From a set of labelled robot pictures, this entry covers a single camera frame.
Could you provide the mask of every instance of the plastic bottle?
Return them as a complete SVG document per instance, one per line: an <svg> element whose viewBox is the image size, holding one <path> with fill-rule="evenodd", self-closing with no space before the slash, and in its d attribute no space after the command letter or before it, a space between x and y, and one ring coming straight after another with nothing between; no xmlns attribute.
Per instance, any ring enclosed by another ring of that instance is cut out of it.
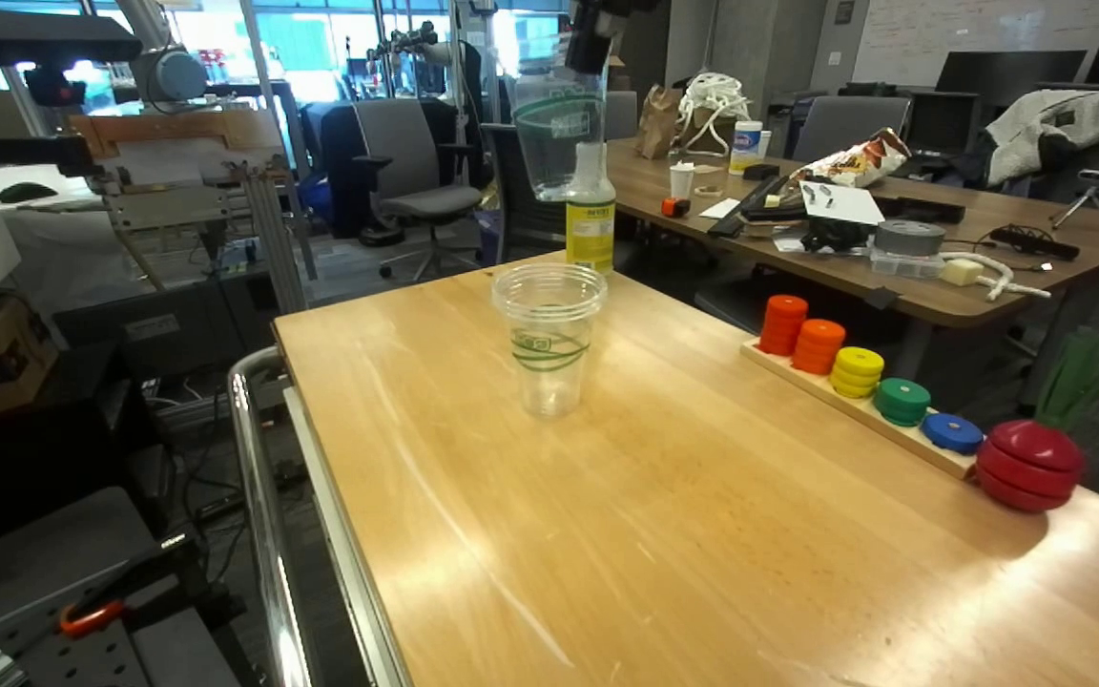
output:
<svg viewBox="0 0 1099 687"><path fill-rule="evenodd" d="M564 259L595 271L615 266L615 182L608 145L576 145L576 177L564 191Z"/></svg>
<svg viewBox="0 0 1099 687"><path fill-rule="evenodd" d="M744 177L744 169L760 166L763 159L763 121L755 120L740 120L733 125L733 158L727 158L727 177Z"/></svg>

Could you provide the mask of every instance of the yellow liquid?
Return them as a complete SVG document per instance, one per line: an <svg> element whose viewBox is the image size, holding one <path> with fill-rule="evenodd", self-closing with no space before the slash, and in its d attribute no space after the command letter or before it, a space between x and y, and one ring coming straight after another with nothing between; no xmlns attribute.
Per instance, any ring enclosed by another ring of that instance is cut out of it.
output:
<svg viewBox="0 0 1099 687"><path fill-rule="evenodd" d="M615 201L564 206L564 259L595 271L615 266Z"/></svg>

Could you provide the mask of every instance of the desk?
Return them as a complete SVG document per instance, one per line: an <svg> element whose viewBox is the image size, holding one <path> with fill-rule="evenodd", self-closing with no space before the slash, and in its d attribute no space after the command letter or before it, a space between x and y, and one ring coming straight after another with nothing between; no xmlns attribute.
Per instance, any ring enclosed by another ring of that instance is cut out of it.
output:
<svg viewBox="0 0 1099 687"><path fill-rule="evenodd" d="M667 191L667 166L664 159L643 159L633 154L633 140L609 140L609 182L619 191L619 210L643 217L660 231L698 236L713 225L700 217L711 201L721 196L704 196L694 201L688 217L660 217L660 200ZM727 200L744 200L746 182L744 178L721 178L721 191ZM931 200L931 201L950 201L964 206L964 222L952 225L950 246L969 247L984 233L998 225L1048 225L1060 206L1036 201L1036 200L1015 200L1015 196L993 196L993 191L960 191L960 187L937 187L937 182L906 182L906 178L885 178L885 196L895 200ZM1083 210L1067 225L1060 225L1060 239L1081 247L1081 259L1055 265L1054 276L1023 276L1029 287L1046 292L1071 292L1087 278L1099 276L1099 214ZM946 287L931 278L904 278L904 276L882 276L870 271L864 259L825 259L825 255L783 255L773 252L769 239L733 239L735 252L753 255L755 265L800 276L807 281L870 297L875 292L892 292L892 308L913 318L906 339L899 355L892 360L895 373L917 373L924 346L931 339L931 328L984 328L997 323L1011 315L1017 315L1029 297L1023 294L1003 294L998 303L984 297L984 287Z"/></svg>
<svg viewBox="0 0 1099 687"><path fill-rule="evenodd" d="M534 421L488 276L279 318L376 685L1099 685L1093 493L1003 510L620 276Z"/></svg>

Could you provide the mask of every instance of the metal frame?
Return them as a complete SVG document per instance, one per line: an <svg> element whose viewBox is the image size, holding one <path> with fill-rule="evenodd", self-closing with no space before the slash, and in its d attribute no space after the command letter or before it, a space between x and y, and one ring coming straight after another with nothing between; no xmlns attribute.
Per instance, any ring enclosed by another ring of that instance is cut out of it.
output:
<svg viewBox="0 0 1099 687"><path fill-rule="evenodd" d="M253 351L228 372L228 395L234 395L234 426L236 426L236 454L241 454L241 477L244 477L244 509L246 509L246 528L253 528L253 555L259 570L254 579L259 579L263 617L272 634L272 662L273 662L281 687L305 687L314 685L314 675L310 675L310 658L302 644L302 627L297 627L292 592L291 592L291 556L284 556L284 538L281 538L281 519L279 519L279 493L273 493L273 477L259 444L259 421L253 407L253 381L259 373L279 373L279 372L281 372L279 346ZM310 485L314 485L321 528L329 538L329 560L330 560L343 612L352 617L352 629L362 652L362 668L371 685L376 687L404 687L412 678L404 672L391 627L382 612L382 596L375 589L375 577L365 570L352 519L338 504L338 493L330 485L330 475L314 435L314 423L305 415L305 404L292 386L281 386L281 401L284 401L302 460L310 465Z"/></svg>

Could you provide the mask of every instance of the cluttered desk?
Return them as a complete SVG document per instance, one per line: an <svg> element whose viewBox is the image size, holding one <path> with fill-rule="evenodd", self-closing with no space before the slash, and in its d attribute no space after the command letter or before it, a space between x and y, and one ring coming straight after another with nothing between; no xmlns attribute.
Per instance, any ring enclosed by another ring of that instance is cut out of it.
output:
<svg viewBox="0 0 1099 687"><path fill-rule="evenodd" d="M1099 685L1093 493L1007 510L620 276L543 421L502 271L279 320L375 685Z"/></svg>
<svg viewBox="0 0 1099 687"><path fill-rule="evenodd" d="M698 239L704 239L704 233L716 225L716 217L704 217L704 206L721 200L744 200L755 187L746 178L727 178L723 173L711 173L704 178L698 177L698 191L704 187L704 196L698 196L684 217L664 217L660 201L667 196L671 173L664 159L637 158L633 140L609 140L609 178L615 178L620 214L633 214L650 225L698 236ZM980 247L984 236L1003 225L1048 231L1048 222L1060 217L1064 210L1055 201L913 182L913 178L885 178L875 196L952 206L960 217L941 225L941 247L957 247L957 252ZM889 308L913 320L906 339L895 351L899 373L913 373L920 365L931 328L984 328L993 320L1017 315L1029 303L1029 294L1011 294L1011 292L998 297L989 297L984 287L950 287L941 278L920 278L906 271L875 271L870 259L852 259L852 255L779 252L769 236L773 233L753 231L723 246L733 252L753 255L755 265L800 276L807 281L820 281L856 297L889 303ZM1055 231L1055 236L1060 246L1071 246L1081 255L1054 259L1054 255L1027 255L1015 247L980 247L980 252L997 255L998 265L1011 265L1017 281L1064 294L1099 276L1099 214L1083 210L1067 217Z"/></svg>

